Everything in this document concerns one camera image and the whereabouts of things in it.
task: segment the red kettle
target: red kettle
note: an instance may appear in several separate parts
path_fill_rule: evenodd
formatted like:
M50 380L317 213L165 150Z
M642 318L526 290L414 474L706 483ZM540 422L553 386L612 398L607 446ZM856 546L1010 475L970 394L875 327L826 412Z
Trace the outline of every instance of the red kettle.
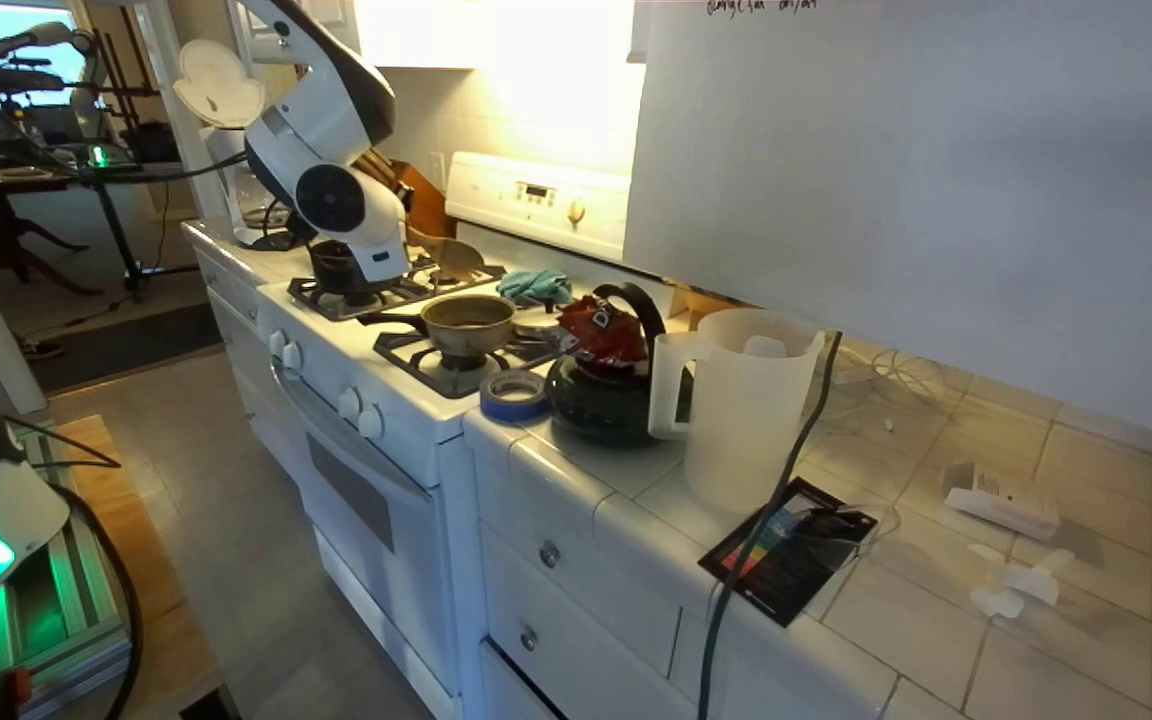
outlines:
M635 283L602 283L561 312L561 327L566 355L547 367L556 429L591 446L652 446L652 344L664 334L652 298Z

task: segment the saucepan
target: saucepan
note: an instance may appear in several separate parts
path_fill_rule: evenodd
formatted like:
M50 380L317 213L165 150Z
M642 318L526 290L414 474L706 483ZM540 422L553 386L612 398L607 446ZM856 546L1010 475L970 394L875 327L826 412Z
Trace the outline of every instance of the saucepan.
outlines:
M445 298L422 307L422 318L406 312L369 312L361 324L414 324L433 341L448 361L479 361L513 341L513 303L496 298Z

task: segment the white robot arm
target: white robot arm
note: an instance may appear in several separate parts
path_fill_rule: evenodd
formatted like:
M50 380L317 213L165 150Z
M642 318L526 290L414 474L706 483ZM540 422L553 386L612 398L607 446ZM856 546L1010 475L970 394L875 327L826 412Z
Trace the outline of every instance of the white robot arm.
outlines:
M29 34L0 37L0 60L10 60L20 50L51 50L51 45L68 45L85 57L85 76L75 91L68 97L68 106L71 106L75 124L93 139L99 129L99 113L95 113L95 40L87 34L68 29L68 24L36 24Z
M243 0L309 67L248 129L258 179L326 239L347 245L369 283L407 271L406 204L353 168L392 132L392 90L293 0Z

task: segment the white container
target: white container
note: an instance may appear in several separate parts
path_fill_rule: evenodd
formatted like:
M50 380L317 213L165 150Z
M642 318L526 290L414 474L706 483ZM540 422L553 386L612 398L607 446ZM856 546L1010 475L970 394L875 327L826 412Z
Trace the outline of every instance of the white container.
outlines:
M712 312L694 338L658 338L649 434L688 440L683 482L695 501L750 515L773 498L822 344L822 327L759 307Z

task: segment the tile countertop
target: tile countertop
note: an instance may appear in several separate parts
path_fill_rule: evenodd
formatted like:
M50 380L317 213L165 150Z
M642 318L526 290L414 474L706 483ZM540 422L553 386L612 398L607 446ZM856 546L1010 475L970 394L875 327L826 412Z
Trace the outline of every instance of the tile countertop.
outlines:
M621 528L631 546L652 546L712 594L695 561L733 526L688 498L682 446L605 454L553 424L522 434L479 412L469 434L513 446L566 483L590 483L602 515L629 511ZM946 474L963 461L1010 493L1052 498L1061 531L1034 546L946 509ZM1152 717L1152 454L1087 434L1042 398L845 348L797 475L879 526L787 630L736 600L724 634L787 639L872 717ZM991 567L1037 563L1052 547L1078 557L1056 573L1056 608L1027 600L1026 618L987 621L973 605Z

